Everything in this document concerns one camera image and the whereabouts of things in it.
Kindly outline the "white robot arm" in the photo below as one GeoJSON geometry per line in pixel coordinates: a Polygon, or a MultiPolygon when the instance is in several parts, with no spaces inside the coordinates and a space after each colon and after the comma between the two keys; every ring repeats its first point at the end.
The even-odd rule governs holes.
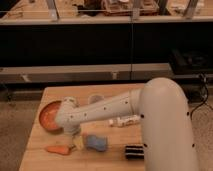
{"type": "Polygon", "coordinates": [[[73,135],[82,123],[130,115],[141,119],[146,171],[199,171],[188,101],[169,78],[82,107],[65,99],[55,122],[73,135]]]}

